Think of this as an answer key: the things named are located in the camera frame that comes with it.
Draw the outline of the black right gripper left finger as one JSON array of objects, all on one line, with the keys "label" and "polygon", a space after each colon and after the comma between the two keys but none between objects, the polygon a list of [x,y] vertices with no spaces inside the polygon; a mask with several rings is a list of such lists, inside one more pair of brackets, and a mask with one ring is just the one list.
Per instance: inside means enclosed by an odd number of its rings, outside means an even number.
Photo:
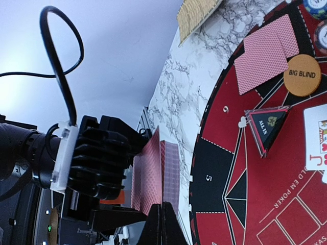
[{"label": "black right gripper left finger", "polygon": [[145,222],[138,245],[161,244],[161,204],[153,204]]}]

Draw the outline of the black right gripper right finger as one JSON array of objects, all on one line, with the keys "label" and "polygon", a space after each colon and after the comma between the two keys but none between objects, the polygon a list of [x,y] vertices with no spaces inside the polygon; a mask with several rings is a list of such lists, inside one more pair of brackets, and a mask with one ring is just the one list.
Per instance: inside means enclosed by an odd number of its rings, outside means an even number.
[{"label": "black right gripper right finger", "polygon": [[169,202],[162,203],[162,244],[187,245],[174,209]]}]

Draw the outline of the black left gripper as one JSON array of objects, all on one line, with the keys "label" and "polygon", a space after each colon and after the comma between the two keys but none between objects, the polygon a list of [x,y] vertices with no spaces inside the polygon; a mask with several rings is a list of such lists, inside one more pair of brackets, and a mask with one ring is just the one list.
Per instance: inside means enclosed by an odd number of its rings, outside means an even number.
[{"label": "black left gripper", "polygon": [[73,144],[74,152],[61,209],[61,218],[92,225],[129,225],[147,216],[133,208],[104,205],[124,189],[125,170],[133,165],[148,140],[116,117],[84,116]]}]

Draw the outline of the red card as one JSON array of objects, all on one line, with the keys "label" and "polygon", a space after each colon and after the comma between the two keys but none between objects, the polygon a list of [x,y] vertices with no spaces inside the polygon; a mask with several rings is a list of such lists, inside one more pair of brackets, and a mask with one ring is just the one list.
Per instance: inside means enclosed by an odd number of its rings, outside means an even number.
[{"label": "red card", "polygon": [[288,14],[276,19],[268,25],[260,28],[253,35],[263,36],[264,38],[268,34],[276,34],[281,42],[287,58],[296,56],[299,54],[299,47],[296,40],[296,36],[293,30],[293,25]]},{"label": "red card", "polygon": [[162,203],[159,129],[141,153],[134,157],[131,208],[148,215],[153,204]]}]

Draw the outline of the black triangular all-in marker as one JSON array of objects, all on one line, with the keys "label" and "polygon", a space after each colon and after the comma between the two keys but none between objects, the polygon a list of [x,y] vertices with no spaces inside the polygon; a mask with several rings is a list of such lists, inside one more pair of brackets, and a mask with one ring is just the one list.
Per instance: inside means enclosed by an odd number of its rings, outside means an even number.
[{"label": "black triangular all-in marker", "polygon": [[291,106],[278,106],[245,111],[261,158],[267,156],[291,109]]}]

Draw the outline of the jack of hearts card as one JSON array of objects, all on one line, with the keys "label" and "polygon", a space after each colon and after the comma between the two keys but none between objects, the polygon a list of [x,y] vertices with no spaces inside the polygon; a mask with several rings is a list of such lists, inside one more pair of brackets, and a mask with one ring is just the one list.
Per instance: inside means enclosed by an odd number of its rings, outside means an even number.
[{"label": "jack of hearts card", "polygon": [[326,170],[326,104],[305,109],[306,169]]}]

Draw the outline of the orange big blind button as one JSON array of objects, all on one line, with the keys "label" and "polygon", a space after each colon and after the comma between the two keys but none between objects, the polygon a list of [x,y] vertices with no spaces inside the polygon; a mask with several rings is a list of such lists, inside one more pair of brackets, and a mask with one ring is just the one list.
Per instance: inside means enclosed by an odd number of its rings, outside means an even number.
[{"label": "orange big blind button", "polygon": [[295,96],[309,96],[317,90],[321,82],[321,68],[310,55],[299,54],[288,62],[284,72],[284,85]]}]

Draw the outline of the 100 chips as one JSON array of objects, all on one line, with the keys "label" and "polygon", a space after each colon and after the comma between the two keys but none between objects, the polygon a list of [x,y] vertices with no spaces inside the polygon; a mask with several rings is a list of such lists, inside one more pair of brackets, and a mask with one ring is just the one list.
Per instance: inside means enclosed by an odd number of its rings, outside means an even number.
[{"label": "100 chips", "polygon": [[321,53],[326,54],[326,20],[317,25],[314,32],[314,44]]}]

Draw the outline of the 50 chips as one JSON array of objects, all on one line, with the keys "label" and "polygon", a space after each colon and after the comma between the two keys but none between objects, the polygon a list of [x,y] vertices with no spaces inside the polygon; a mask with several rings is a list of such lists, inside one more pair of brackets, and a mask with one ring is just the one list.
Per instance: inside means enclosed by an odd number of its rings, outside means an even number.
[{"label": "50 chips", "polygon": [[326,0],[304,0],[304,8],[315,19],[326,19]]}]

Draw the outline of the red playing card deck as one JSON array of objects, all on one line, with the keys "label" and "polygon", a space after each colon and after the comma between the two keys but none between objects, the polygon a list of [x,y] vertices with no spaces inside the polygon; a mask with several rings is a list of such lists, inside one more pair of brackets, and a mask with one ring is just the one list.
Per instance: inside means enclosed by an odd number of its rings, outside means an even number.
[{"label": "red playing card deck", "polygon": [[171,203],[177,215],[180,189],[178,145],[165,140],[160,141],[160,157],[162,169],[162,200]]}]

